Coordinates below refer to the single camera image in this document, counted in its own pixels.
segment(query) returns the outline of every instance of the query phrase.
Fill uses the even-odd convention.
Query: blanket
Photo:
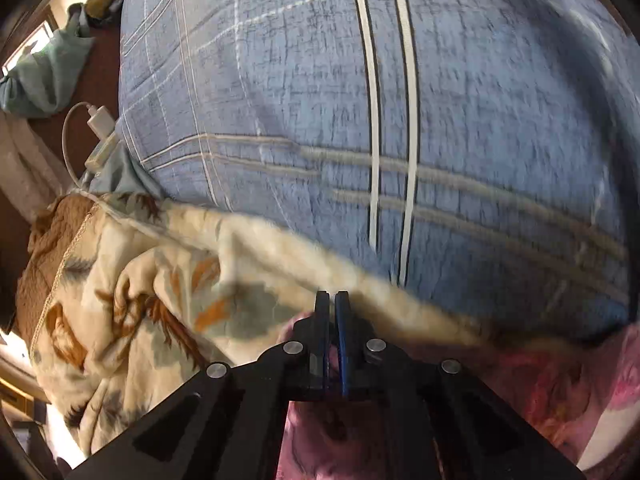
[[[33,222],[70,185],[64,165],[26,119],[0,110],[0,190],[16,211]]]
[[[88,211],[81,224],[72,210]],[[24,328],[33,314],[18,325],[33,334],[38,382],[87,455],[209,362],[245,364],[286,339],[318,289],[348,290],[376,333],[414,358],[460,359],[574,462],[607,408],[638,406],[637,326],[597,349],[550,338],[499,349],[471,320],[263,219],[142,194],[103,196],[92,206],[67,197],[41,218],[41,231],[47,226],[33,237],[21,293],[42,289],[36,276],[56,269],[54,277],[40,304],[42,294],[18,303],[18,311],[37,305],[35,327]],[[69,229],[77,229],[71,240]],[[379,421],[373,406],[292,403],[278,478],[378,478]],[[606,471],[638,451],[626,434],[620,443]],[[590,478],[608,478],[602,471]]]
[[[30,344],[38,382],[91,454],[211,361],[255,360],[316,290],[348,290],[393,340],[478,344],[463,318],[262,219],[105,198],[66,248]]]

